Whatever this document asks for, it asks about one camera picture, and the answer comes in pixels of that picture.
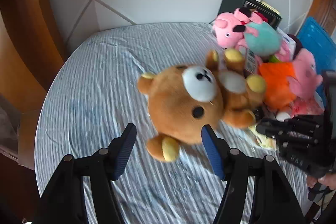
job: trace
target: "silver bolt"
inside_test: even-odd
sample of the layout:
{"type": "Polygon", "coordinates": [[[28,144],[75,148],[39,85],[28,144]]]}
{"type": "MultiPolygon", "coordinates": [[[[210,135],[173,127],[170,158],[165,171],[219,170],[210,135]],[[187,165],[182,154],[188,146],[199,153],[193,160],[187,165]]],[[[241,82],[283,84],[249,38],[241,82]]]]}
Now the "silver bolt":
{"type": "Polygon", "coordinates": [[[64,161],[70,161],[70,160],[72,160],[72,155],[70,155],[70,154],[65,155],[65,156],[63,157],[63,160],[64,160],[64,161]]]}
{"type": "Polygon", "coordinates": [[[271,156],[271,155],[267,155],[267,156],[265,157],[265,159],[266,159],[267,161],[269,161],[269,162],[272,162],[272,161],[274,160],[274,157],[271,156]]]}
{"type": "Polygon", "coordinates": [[[231,148],[231,149],[230,149],[230,153],[231,153],[232,155],[238,155],[238,154],[239,154],[239,150],[238,150],[237,148],[231,148]]]}
{"type": "Polygon", "coordinates": [[[108,152],[109,152],[109,151],[108,151],[107,148],[102,148],[102,149],[99,150],[99,154],[100,154],[100,155],[106,155],[108,152]]]}

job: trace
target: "stuffed animal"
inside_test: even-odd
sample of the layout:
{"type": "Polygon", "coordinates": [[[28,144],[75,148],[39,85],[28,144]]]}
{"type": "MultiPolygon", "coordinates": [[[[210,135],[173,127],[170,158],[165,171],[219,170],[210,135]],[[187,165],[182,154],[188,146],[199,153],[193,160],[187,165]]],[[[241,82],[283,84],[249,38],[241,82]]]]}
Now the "stuffed animal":
{"type": "Polygon", "coordinates": [[[278,33],[247,8],[218,15],[213,29],[223,48],[244,46],[260,57],[267,57],[279,51],[281,46],[278,33]]]}
{"type": "Polygon", "coordinates": [[[267,83],[265,104],[272,110],[284,108],[297,97],[310,99],[323,80],[316,74],[313,54],[305,48],[292,62],[263,63],[259,72],[267,83]]]}
{"type": "Polygon", "coordinates": [[[218,53],[210,51],[205,66],[177,65],[158,75],[141,75],[137,86],[148,95],[148,113],[158,132],[147,141],[152,157],[174,161],[180,143],[200,144],[202,127],[216,128],[220,119],[237,128],[255,123],[251,110],[262,103],[265,82],[261,76],[244,79],[235,72],[242,71],[244,60],[233,51],[226,52],[232,70],[219,71],[218,53]]]}

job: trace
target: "bear's white belly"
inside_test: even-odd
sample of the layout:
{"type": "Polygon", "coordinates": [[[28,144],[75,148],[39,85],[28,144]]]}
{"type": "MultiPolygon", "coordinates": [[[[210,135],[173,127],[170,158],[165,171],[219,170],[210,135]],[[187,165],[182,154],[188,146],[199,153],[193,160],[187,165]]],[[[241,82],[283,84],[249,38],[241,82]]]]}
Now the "bear's white belly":
{"type": "Polygon", "coordinates": [[[246,92],[246,79],[233,71],[222,71],[218,75],[221,84],[230,92],[245,93],[246,92]]]}

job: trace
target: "human hand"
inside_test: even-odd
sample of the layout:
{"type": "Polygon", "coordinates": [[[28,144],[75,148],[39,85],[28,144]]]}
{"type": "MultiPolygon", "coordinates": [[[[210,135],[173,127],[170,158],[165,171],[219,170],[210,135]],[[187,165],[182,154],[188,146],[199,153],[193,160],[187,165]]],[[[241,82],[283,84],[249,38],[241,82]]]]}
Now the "human hand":
{"type": "Polygon", "coordinates": [[[326,174],[324,177],[319,179],[307,176],[307,185],[310,188],[313,188],[317,182],[328,186],[331,190],[334,190],[336,189],[336,174],[326,174]]]}

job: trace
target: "black box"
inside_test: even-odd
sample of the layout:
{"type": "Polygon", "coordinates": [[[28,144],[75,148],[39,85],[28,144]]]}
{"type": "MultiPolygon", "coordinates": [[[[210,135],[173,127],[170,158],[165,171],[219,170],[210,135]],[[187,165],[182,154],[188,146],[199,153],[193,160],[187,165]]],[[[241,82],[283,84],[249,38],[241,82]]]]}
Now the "black box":
{"type": "Polygon", "coordinates": [[[254,12],[257,10],[268,19],[268,24],[274,29],[277,28],[282,19],[276,12],[256,0],[222,0],[218,15],[221,13],[233,13],[235,9],[241,7],[246,7],[254,12]]]}

